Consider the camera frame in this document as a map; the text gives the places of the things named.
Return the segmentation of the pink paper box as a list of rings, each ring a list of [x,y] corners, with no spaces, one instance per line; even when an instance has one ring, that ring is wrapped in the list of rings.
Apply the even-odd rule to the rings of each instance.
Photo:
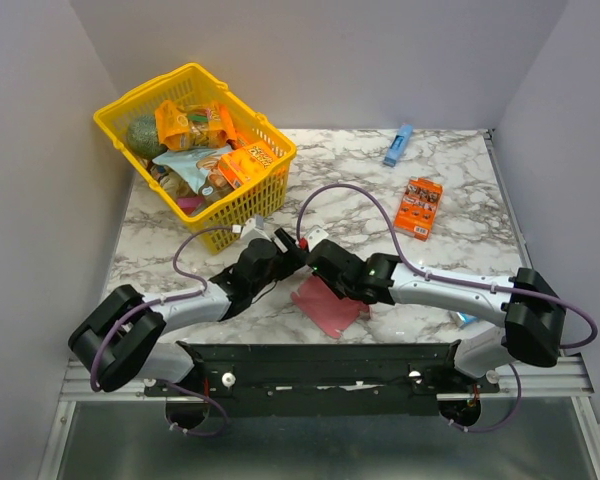
[[[293,303],[327,336],[339,339],[360,315],[369,315],[361,301],[337,297],[318,277],[311,276],[291,293]]]

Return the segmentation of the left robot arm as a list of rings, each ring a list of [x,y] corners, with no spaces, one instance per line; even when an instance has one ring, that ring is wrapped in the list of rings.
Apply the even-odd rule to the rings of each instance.
[[[238,260],[197,288],[142,294],[130,284],[115,288],[74,330],[68,347],[89,371],[93,391],[113,392],[136,378],[166,380],[181,395],[202,380],[193,354],[159,339],[182,328],[231,319],[252,306],[266,287],[306,265],[308,247],[279,228],[256,237]]]

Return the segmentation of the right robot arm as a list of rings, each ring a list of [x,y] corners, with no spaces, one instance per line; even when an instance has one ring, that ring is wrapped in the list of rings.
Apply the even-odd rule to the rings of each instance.
[[[513,361],[552,368],[557,364],[566,309],[533,269],[513,277],[488,277],[408,267],[396,255],[363,260],[331,240],[309,244],[307,265],[340,298],[367,305],[414,304],[464,313],[491,324],[460,341],[440,379],[460,392],[490,370]]]

